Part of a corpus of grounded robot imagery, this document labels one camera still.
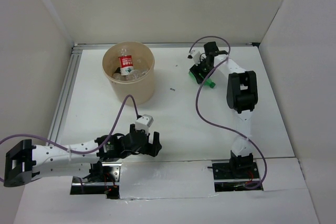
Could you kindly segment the red label bottle red cap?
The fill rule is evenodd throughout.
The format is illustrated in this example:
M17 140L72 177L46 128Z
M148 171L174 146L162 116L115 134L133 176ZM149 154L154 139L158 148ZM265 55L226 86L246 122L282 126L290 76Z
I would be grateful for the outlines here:
M132 54L126 48L121 48L118 51L118 59L120 63L120 73L122 76L128 76L133 70Z

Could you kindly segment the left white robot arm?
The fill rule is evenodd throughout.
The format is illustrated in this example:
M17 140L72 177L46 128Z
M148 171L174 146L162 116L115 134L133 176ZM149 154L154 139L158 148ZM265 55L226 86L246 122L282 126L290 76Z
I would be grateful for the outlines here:
M131 124L126 135L104 135L64 149L34 145L31 139L25 139L6 153L3 183L5 187L19 187L53 176L76 176L96 182L103 177L104 162L139 154L156 157L162 148L160 135L154 132L153 140L149 138L149 133Z

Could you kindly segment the black label clear bottle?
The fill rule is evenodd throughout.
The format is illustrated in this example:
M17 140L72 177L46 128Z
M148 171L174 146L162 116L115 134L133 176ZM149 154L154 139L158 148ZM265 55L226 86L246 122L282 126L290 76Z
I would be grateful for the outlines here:
M112 75L113 79L115 80L122 80L121 70L120 67L116 68L115 72Z

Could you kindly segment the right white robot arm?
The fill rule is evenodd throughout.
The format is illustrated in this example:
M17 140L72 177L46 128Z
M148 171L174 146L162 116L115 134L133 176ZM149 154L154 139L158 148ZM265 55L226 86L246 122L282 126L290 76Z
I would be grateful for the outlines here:
M251 116L258 102L256 73L240 67L230 58L229 51L220 50L214 41L204 44L203 53L190 48L188 57L194 60L189 74L200 85L196 94L196 113L204 122L237 134L230 150L228 171L233 177L240 178L251 171L254 162L250 133ZM226 101L233 112L236 123L234 129L210 122L200 114L198 108L200 89L203 85L211 88L215 86L210 80L210 75L215 70L220 71L227 80Z

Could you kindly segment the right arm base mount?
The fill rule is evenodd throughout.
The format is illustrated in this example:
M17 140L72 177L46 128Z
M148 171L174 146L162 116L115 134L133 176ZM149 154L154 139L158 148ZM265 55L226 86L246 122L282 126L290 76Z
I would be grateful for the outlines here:
M217 193L229 191L262 190L257 163L252 154L235 156L228 161L213 162L207 167L213 173Z

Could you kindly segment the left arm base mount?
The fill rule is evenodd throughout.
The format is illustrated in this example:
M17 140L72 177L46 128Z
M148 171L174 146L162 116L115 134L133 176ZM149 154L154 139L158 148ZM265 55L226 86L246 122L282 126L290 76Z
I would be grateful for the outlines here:
M107 199L120 198L120 163L94 165L91 174L72 178L70 195L105 195Z

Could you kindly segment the green plastic bottle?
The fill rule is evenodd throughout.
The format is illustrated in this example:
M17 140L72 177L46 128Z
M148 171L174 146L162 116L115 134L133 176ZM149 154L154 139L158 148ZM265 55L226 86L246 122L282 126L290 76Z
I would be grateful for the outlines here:
M200 73L194 74L192 72L189 72L188 74L197 84L202 84L202 82L204 81L204 76ZM205 81L204 85L210 88L214 88L216 86L216 84L210 78Z

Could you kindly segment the slim clear bottle blue cap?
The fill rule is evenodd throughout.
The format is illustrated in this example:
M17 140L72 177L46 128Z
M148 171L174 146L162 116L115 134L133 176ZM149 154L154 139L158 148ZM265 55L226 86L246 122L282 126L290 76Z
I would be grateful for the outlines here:
M140 69L134 69L133 67L126 68L125 81L133 81L143 77L149 71L148 68L142 67Z

